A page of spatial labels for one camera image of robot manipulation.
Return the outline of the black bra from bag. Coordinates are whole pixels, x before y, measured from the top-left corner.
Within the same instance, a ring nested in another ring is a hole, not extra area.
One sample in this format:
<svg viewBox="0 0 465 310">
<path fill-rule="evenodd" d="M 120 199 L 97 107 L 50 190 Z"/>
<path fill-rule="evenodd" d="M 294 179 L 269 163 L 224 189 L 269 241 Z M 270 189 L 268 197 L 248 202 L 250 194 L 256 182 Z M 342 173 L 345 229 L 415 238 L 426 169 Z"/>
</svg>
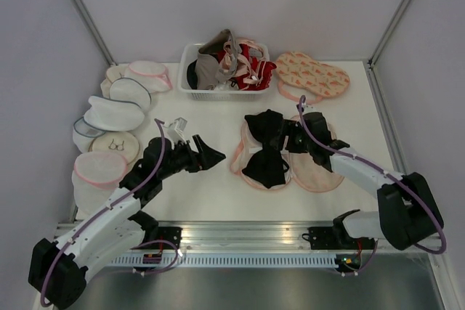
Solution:
<svg viewBox="0 0 465 310">
<path fill-rule="evenodd" d="M 273 110 L 266 110 L 256 115 L 246 115 L 246 130 L 251 138 L 259 144 L 260 150 L 249 158 L 242 174 L 264 188 L 286 184 L 288 163 L 284 160 L 281 150 L 283 142 L 280 132 L 283 126 L 283 115 Z"/>
</svg>

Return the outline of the floral mesh laundry bag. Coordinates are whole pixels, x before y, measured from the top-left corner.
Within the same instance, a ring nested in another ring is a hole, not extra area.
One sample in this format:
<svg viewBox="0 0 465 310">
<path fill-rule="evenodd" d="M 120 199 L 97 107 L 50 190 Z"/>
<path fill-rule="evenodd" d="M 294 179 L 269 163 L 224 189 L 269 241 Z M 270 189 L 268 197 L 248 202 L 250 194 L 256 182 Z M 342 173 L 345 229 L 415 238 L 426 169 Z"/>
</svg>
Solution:
<svg viewBox="0 0 465 310">
<path fill-rule="evenodd" d="M 241 126 L 240 136 L 240 143 L 230 162 L 230 171 L 242 178 L 249 186 L 267 190 L 263 184 L 242 173 L 242 170 L 248 165 L 253 154 L 262 149 L 261 144 L 251 135 L 245 121 Z M 286 150 L 283 150 L 281 155 L 289 166 L 289 169 L 284 167 L 285 184 L 271 187 L 270 190 L 282 189 L 291 181 L 294 181 L 308 192 L 323 193 L 336 189 L 344 181 L 343 176 L 331 173 L 323 167 L 318 166 L 307 153 L 289 154 Z"/>
</svg>

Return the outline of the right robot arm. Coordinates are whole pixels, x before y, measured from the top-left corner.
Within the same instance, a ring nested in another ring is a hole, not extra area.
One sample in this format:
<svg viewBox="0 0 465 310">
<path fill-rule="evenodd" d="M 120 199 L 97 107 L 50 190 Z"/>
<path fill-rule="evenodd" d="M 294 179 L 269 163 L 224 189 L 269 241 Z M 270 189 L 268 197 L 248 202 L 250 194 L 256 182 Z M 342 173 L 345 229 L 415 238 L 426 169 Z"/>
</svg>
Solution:
<svg viewBox="0 0 465 310">
<path fill-rule="evenodd" d="M 446 251 L 444 221 L 424 176 L 388 171 L 360 155 L 348 143 L 329 131 L 322 113 L 284 120 L 280 143 L 289 153 L 307 153 L 316 165 L 343 176 L 371 194 L 376 211 L 360 209 L 333 220 L 331 238 L 348 248 L 358 238 L 386 240 L 393 248 L 416 247 L 440 255 Z"/>
</svg>

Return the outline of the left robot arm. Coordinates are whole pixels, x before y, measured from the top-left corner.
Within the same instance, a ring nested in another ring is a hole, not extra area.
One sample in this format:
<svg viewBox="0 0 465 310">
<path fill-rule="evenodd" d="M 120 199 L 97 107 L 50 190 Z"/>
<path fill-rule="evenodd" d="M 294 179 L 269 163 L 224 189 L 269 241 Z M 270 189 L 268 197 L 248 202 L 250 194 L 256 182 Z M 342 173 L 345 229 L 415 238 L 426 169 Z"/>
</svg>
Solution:
<svg viewBox="0 0 465 310">
<path fill-rule="evenodd" d="M 165 137 L 151 139 L 94 213 L 56 240 L 44 238 L 33 247 L 28 282 L 39 291 L 41 306 L 67 309 L 115 257 L 138 245 L 154 247 L 158 222 L 142 209 L 162 190 L 163 181 L 181 171 L 207 171 L 225 158 L 198 135 L 175 144 Z"/>
</svg>

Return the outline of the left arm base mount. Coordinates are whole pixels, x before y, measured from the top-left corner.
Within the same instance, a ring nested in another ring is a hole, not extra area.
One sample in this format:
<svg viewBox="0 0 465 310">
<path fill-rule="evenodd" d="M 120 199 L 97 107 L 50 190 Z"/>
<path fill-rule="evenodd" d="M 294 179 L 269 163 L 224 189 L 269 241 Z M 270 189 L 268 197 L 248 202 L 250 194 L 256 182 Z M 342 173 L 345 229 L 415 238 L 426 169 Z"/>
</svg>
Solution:
<svg viewBox="0 0 465 310">
<path fill-rule="evenodd" d="M 165 240 L 178 248 L 182 240 L 182 227 L 158 227 L 156 229 L 152 229 L 145 233 L 142 243 L 147 243 L 154 240 Z M 174 248 L 165 242 L 154 242 L 150 245 L 142 246 L 142 249 L 173 250 Z"/>
</svg>

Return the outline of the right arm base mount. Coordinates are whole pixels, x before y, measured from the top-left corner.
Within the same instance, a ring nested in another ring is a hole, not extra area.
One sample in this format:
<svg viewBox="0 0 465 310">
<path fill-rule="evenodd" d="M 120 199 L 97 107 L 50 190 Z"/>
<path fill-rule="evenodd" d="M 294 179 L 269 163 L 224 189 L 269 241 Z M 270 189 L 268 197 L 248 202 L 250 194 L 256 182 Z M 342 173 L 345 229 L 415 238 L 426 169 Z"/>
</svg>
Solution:
<svg viewBox="0 0 465 310">
<path fill-rule="evenodd" d="M 306 241 L 310 243 L 312 250 L 373 250 L 375 240 L 373 238 L 350 237 L 346 232 L 334 227 L 309 227 Z"/>
</svg>

